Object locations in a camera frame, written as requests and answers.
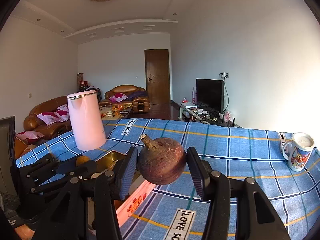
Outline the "pink metal tin box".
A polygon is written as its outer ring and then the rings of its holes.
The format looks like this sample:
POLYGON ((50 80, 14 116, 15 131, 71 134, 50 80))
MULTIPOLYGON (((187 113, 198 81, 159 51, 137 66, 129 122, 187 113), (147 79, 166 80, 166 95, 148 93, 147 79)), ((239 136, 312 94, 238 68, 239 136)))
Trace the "pink metal tin box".
POLYGON ((96 161, 97 170, 83 179, 82 193, 86 197, 86 219, 90 231, 93 231, 95 182, 100 175, 110 175, 110 194, 114 204, 119 226, 122 226, 144 202, 155 188, 146 181, 137 168, 138 149, 129 148, 123 154, 110 151, 96 161))

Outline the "purple round fruit with stem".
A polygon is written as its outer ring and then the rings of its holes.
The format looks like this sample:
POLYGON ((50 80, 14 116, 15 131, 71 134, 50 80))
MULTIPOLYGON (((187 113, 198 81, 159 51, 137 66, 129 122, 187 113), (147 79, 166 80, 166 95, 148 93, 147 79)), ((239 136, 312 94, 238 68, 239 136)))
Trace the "purple round fruit with stem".
POLYGON ((183 146, 171 138, 151 139, 140 136, 144 143, 137 157, 137 168, 145 180, 155 185, 167 185, 183 173, 187 158, 183 146))

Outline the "coffee table with fruits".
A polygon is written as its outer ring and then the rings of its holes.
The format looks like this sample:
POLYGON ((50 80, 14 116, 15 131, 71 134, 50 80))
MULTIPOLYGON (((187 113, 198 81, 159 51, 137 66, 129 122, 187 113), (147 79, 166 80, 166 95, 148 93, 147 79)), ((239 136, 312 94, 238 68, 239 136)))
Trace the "coffee table with fruits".
POLYGON ((132 106, 130 105, 100 107, 100 117, 103 121, 125 119, 129 117, 131 112, 132 106))

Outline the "tiny orange in tin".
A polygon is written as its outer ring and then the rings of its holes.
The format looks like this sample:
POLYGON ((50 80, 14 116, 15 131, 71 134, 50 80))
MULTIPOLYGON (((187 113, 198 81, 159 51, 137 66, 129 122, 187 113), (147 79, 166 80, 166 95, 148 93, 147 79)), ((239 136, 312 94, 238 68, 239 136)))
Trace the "tiny orange in tin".
POLYGON ((88 156, 80 155, 76 159, 76 167, 79 167, 88 161, 90 161, 90 158, 88 156))

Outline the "brown leather sofa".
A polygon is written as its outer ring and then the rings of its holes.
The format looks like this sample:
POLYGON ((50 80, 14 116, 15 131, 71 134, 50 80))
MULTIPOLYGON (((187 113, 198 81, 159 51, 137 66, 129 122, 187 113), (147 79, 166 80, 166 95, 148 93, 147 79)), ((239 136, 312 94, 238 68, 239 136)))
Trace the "brown leather sofa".
POLYGON ((15 135, 18 159, 46 140, 71 130, 67 97, 60 96, 35 106, 23 122, 24 131, 15 135))

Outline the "pink electric kettle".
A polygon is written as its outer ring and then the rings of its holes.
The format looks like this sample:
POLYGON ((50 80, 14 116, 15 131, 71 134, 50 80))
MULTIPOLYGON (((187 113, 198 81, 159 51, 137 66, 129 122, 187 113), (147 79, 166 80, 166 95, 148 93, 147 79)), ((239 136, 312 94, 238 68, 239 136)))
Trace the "pink electric kettle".
POLYGON ((106 135, 96 91, 88 90, 69 94, 67 103, 77 148, 90 151, 103 146, 106 135))

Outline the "pink floral cushion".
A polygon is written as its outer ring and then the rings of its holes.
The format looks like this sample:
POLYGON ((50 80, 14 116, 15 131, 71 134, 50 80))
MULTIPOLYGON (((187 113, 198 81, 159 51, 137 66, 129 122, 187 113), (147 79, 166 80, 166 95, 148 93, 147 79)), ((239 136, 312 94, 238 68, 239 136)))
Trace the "pink floral cushion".
POLYGON ((53 112, 43 112, 37 115, 37 117, 42 120, 47 126, 57 123, 66 122, 69 120, 69 109, 67 104, 59 106, 53 112))

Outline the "blue plaid tablecloth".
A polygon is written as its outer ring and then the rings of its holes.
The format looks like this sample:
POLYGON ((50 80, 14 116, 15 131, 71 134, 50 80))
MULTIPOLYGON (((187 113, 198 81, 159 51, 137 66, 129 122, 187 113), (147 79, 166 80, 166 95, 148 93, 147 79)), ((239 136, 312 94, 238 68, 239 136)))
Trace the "blue plaid tablecloth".
MULTIPOLYGON (((93 160, 110 151, 126 153, 132 146, 142 148, 142 134, 152 139, 172 138, 185 148, 194 147, 201 159, 229 178, 253 177, 291 239, 303 239, 319 217, 319 150, 312 153, 302 171, 291 171, 281 149, 291 133, 159 119, 106 121, 104 129, 106 143, 85 152, 93 160)), ((209 203, 197 195, 185 170, 172 184, 155 187, 132 209, 120 229, 123 239, 164 239, 179 209, 195 214, 188 237, 201 239, 209 203)))

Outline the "white cartoon mug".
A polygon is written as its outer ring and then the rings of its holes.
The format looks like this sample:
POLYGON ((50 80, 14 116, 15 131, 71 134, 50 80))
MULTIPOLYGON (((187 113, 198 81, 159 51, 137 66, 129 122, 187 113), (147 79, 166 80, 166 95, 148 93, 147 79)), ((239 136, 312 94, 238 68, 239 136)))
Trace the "white cartoon mug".
POLYGON ((283 146, 282 154, 288 161, 288 167, 300 172, 308 162, 315 143, 312 137, 306 133, 294 133, 290 141, 283 146))

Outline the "white tv stand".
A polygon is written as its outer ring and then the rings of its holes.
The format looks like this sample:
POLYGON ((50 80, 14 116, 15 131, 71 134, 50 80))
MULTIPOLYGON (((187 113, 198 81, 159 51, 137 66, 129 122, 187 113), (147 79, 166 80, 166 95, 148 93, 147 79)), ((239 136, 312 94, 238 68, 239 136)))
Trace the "white tv stand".
POLYGON ((177 106, 179 108, 178 119, 180 121, 241 128, 241 126, 235 123, 234 117, 225 116, 217 111, 211 111, 209 108, 202 109, 190 102, 182 102, 177 104, 177 106))

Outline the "black television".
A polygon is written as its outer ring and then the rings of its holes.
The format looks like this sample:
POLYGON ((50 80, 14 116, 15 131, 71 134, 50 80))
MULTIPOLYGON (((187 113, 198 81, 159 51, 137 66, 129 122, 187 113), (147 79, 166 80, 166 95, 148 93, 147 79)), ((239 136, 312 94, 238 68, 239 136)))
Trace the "black television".
POLYGON ((222 80, 196 79, 196 104, 219 113, 224 109, 225 83, 222 80))

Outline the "brown wooden door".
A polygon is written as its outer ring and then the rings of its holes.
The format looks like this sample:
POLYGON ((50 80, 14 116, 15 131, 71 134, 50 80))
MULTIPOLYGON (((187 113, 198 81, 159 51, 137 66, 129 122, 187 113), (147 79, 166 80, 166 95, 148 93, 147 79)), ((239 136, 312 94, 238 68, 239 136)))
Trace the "brown wooden door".
POLYGON ((146 91, 152 105, 170 102, 170 69, 168 49, 144 50, 146 91))

